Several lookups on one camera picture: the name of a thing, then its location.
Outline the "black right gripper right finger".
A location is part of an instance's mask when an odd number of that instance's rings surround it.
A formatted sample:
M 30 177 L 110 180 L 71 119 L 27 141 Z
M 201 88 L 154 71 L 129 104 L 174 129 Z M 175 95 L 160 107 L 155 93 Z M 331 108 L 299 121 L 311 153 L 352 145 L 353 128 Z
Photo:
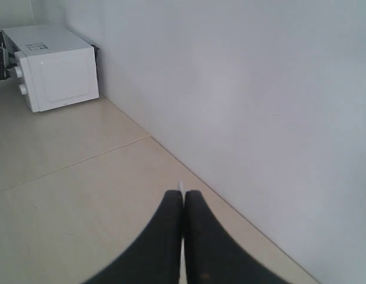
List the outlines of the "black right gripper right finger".
M 185 192 L 183 238 L 187 283 L 307 283 L 296 264 L 276 273 L 244 250 L 198 190 Z

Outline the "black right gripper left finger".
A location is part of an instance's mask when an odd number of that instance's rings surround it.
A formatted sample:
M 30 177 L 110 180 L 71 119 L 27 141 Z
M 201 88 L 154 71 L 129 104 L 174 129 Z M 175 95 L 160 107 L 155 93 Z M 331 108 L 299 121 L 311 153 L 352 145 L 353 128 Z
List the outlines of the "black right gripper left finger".
M 86 283 L 179 283 L 182 217 L 182 193 L 166 191 L 139 236 Z

